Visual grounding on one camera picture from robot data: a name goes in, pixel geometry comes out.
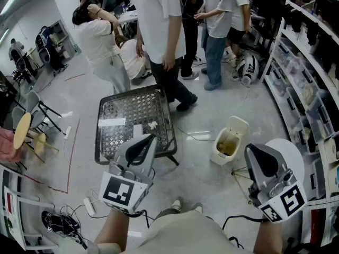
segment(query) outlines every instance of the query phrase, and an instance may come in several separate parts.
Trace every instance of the power strip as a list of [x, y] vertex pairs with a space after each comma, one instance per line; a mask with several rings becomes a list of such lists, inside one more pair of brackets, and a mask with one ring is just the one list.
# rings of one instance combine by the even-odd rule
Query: power strip
[[84, 199], [84, 204], [85, 204], [85, 207], [86, 207], [86, 209], [88, 211], [88, 214], [90, 216], [95, 215], [94, 208], [93, 208], [92, 203], [91, 203], [91, 201], [90, 201], [90, 199], [88, 197]]

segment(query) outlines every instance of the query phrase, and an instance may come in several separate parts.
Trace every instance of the white trash bin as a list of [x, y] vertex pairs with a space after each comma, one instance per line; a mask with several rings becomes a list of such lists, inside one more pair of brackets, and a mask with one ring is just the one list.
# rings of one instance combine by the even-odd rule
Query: white trash bin
[[231, 116], [227, 127], [220, 131], [213, 143], [211, 161], [221, 166], [232, 161], [248, 128], [249, 124], [246, 121], [237, 116]]

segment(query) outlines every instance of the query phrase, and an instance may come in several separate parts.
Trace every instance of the white floor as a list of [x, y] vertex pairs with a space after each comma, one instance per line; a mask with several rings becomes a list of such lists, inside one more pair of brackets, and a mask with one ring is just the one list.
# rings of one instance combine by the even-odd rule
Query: white floor
[[[201, 49], [198, 51], [198, 56], [204, 57]], [[202, 67], [197, 66], [194, 69], [200, 71]], [[246, 120], [250, 125], [249, 133], [243, 139], [236, 159], [223, 167], [211, 163], [209, 157], [212, 142], [196, 141], [175, 128], [178, 143], [175, 158], [180, 162], [180, 166], [175, 167], [167, 158], [155, 160], [154, 186], [139, 207], [139, 209], [146, 209], [149, 216], [156, 217], [161, 210], [171, 205], [175, 197], [183, 196], [187, 210], [194, 203], [201, 202], [205, 215], [213, 218], [220, 226], [223, 225], [226, 217], [231, 215], [245, 214], [261, 217], [261, 213], [256, 208], [248, 205], [231, 175], [231, 170], [246, 165], [243, 151], [248, 143], [266, 143], [275, 138], [287, 138], [287, 134], [266, 85], [254, 84], [251, 88], [246, 88], [241, 83], [229, 80], [229, 70], [229, 65], [223, 63], [222, 88], [212, 92], [203, 89], [203, 84], [207, 80], [203, 74], [200, 74], [196, 80], [182, 81], [198, 96], [198, 102], [186, 113], [175, 111], [178, 102], [170, 106], [173, 109], [174, 125], [198, 139], [214, 139], [232, 115]], [[34, 90], [40, 91], [52, 79], [52, 75], [39, 79]], [[138, 86], [154, 83], [154, 78], [149, 77]], [[68, 140], [64, 141], [63, 135], [56, 128], [47, 129], [49, 136], [47, 142], [59, 148], [60, 152], [55, 153], [46, 149], [45, 164], [26, 153], [25, 164], [28, 171], [25, 174], [30, 179], [22, 180], [23, 192], [36, 194], [42, 201], [55, 204], [57, 213], [65, 205], [75, 209], [83, 203], [85, 196], [90, 197], [92, 201], [95, 200], [92, 191], [87, 190], [99, 189], [102, 172], [108, 169], [107, 166], [100, 166], [93, 160], [97, 112], [100, 99], [111, 93], [110, 83], [101, 81], [90, 73], [83, 55], [74, 57], [66, 71], [59, 74], [50, 86], [39, 93], [48, 106], [63, 114], [61, 119], [56, 116], [52, 119], [56, 120], [63, 131], [68, 126], [72, 127], [72, 131]], [[240, 183], [247, 191], [250, 181], [241, 179]], [[93, 205], [95, 216], [108, 214], [109, 209], [104, 204], [96, 202]], [[74, 241], [48, 232], [41, 221], [42, 211], [43, 209], [30, 205], [22, 206], [25, 232], [39, 231], [59, 244], [60, 248], [54, 251], [55, 253], [85, 253], [84, 249]], [[82, 226], [81, 234], [84, 238], [93, 241], [103, 226], [105, 218], [90, 218], [84, 206], [76, 211], [76, 215]], [[258, 227], [258, 224], [246, 220], [230, 220], [226, 233], [229, 237], [237, 237], [246, 249], [252, 250]], [[132, 219], [129, 230], [144, 236], [147, 230], [145, 218]], [[290, 231], [287, 229], [286, 236], [289, 235]], [[128, 248], [134, 248], [141, 242], [142, 238], [130, 236]]]

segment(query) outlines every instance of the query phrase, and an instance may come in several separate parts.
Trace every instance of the pink cloth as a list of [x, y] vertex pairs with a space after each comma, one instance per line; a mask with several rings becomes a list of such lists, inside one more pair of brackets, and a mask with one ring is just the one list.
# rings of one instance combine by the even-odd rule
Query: pink cloth
[[19, 162], [21, 148], [15, 150], [13, 147], [14, 133], [0, 128], [0, 160], [8, 162]]

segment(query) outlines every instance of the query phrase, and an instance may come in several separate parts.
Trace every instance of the shelving unit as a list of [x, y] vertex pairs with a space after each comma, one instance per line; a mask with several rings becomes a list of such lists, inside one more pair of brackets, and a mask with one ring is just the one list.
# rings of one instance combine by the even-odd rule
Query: shelving unit
[[[328, 35], [330, 35], [333, 40], [339, 45], [339, 36], [333, 32], [333, 30], [325, 23], [323, 23], [321, 20], [319, 20], [317, 17], [311, 15], [308, 11], [306, 11], [304, 8], [296, 5], [295, 3], [292, 3], [290, 0], [286, 0], [286, 4], [290, 4], [295, 10], [300, 11], [304, 16], [308, 17], [310, 20], [312, 20], [313, 22], [316, 22], [319, 24], [319, 27]], [[294, 97], [298, 97], [298, 100], [300, 100], [301, 105], [303, 106], [303, 108], [305, 109], [306, 113], [311, 111], [311, 105], [309, 104], [309, 101], [307, 101], [308, 98], [304, 98], [304, 95], [301, 91], [302, 88], [298, 85], [300, 85], [300, 81], [298, 79], [296, 79], [297, 81], [295, 81], [295, 73], [293, 73], [294, 75], [292, 76], [292, 72], [291, 72], [291, 67], [286, 66], [286, 64], [288, 63], [288, 56], [293, 57], [296, 56], [296, 52], [295, 50], [290, 50], [288, 45], [284, 45], [283, 41], [281, 41], [281, 36], [284, 35], [289, 41], [286, 42], [286, 44], [290, 44], [289, 42], [291, 42], [294, 46], [292, 46], [292, 49], [297, 48], [299, 52], [301, 52], [303, 54], [303, 56], [306, 58], [306, 60], [312, 65], [312, 67], [315, 69], [315, 72], [318, 74], [318, 76], [321, 78], [322, 82], [324, 83], [324, 85], [326, 86], [328, 92], [326, 92], [327, 96], [326, 97], [332, 97], [334, 102], [335, 102], [335, 106], [338, 108], [339, 110], [339, 91], [338, 89], [335, 87], [335, 85], [333, 84], [332, 80], [330, 79], [328, 73], [322, 68], [321, 63], [319, 63], [319, 61], [313, 56], [311, 55], [306, 48], [304, 47], [304, 45], [301, 44], [300, 41], [297, 40], [297, 38], [288, 30], [285, 29], [285, 21], [284, 19], [282, 19], [280, 27], [279, 27], [279, 31], [278, 31], [278, 35], [275, 41], [275, 45], [272, 49], [270, 58], [268, 60], [268, 63], [266, 65], [266, 68], [264, 70], [263, 76], [261, 78], [261, 80], [265, 80], [277, 105], [278, 108], [281, 112], [282, 118], [286, 124], [289, 136], [291, 141], [296, 144], [297, 139], [295, 138], [295, 132], [299, 131], [299, 129], [301, 129], [300, 127], [297, 128], [297, 130], [293, 130], [293, 127], [291, 126], [291, 120], [292, 119], [296, 119], [294, 116], [293, 118], [293, 113], [291, 112], [293, 110], [293, 106], [290, 104], [290, 108], [289, 105], [286, 104], [286, 100], [287, 98], [291, 98], [291, 92], [294, 90]], [[284, 71], [284, 75], [286, 76], [286, 78], [288, 79], [289, 83], [290, 83], [290, 88], [287, 89], [286, 94], [288, 94], [289, 96], [283, 95], [282, 93], [277, 93], [277, 89], [276, 89], [276, 84], [274, 79], [272, 79], [271, 76], [271, 72], [269, 72], [269, 70], [273, 67], [271, 67], [271, 65], [273, 65], [273, 62], [276, 62], [279, 67]], [[300, 65], [300, 62], [298, 60], [298, 58], [296, 58], [296, 60], [294, 61], [294, 63], [297, 63], [298, 65]], [[314, 92], [314, 96], [315, 95], [320, 95], [318, 93], [320, 93], [320, 90], [318, 88], [317, 92]], [[313, 118], [311, 118], [310, 116], [307, 117], [302, 117], [300, 118], [300, 121], [305, 121], [309, 122], [309, 124], [311, 125], [312, 123], [314, 123], [314, 121], [312, 121]], [[331, 196], [331, 192], [329, 189], [329, 184], [331, 183], [328, 179], [328, 173], [329, 173], [329, 165], [332, 164], [331, 162], [329, 162], [327, 160], [327, 156], [326, 156], [326, 151], [325, 151], [325, 146], [324, 146], [324, 142], [320, 141], [317, 143], [318, 146], [318, 150], [319, 153], [315, 155], [315, 153], [305, 153], [305, 148], [303, 146], [300, 146], [301, 149], [303, 149], [303, 151], [301, 151], [302, 155], [303, 155], [303, 159], [304, 159], [304, 163], [305, 163], [305, 169], [307, 168], [314, 168], [315, 167], [315, 163], [316, 163], [316, 167], [317, 167], [317, 172], [314, 170], [315, 173], [315, 178], [318, 176], [319, 181], [321, 181], [322, 183], [322, 191], [319, 191], [319, 189], [317, 189], [316, 191], [316, 195], [317, 198], [320, 198], [320, 196], [323, 196], [324, 194], [324, 189], [325, 189], [325, 197], [322, 199], [314, 199], [313, 195], [314, 195], [314, 188], [312, 190], [307, 189], [306, 185], [310, 185], [309, 182], [304, 181], [304, 187], [305, 187], [305, 191], [306, 193], [308, 193], [308, 198], [309, 200], [311, 199], [311, 201], [309, 201], [309, 203], [307, 204], [306, 207], [304, 207], [304, 211], [305, 211], [305, 215], [303, 217], [303, 235], [302, 237], [305, 239], [306, 241], [310, 238], [310, 234], [308, 232], [306, 232], [308, 230], [307, 227], [309, 227], [311, 225], [311, 219], [310, 219], [310, 214], [307, 214], [307, 211], [311, 211], [311, 210], [316, 210], [316, 209], [322, 209], [325, 208], [326, 209], [326, 223], [325, 223], [325, 229], [324, 229], [324, 236], [323, 236], [323, 240], [322, 240], [322, 246], [327, 245], [331, 242], [333, 235], [331, 234], [331, 227], [333, 225], [332, 221], [333, 221], [333, 210], [332, 208], [339, 206], [339, 196]], [[321, 158], [321, 164], [322, 164], [322, 168], [320, 167], [320, 163], [319, 163], [319, 157]], [[305, 170], [305, 174], [307, 174], [312, 172], [311, 170]]]

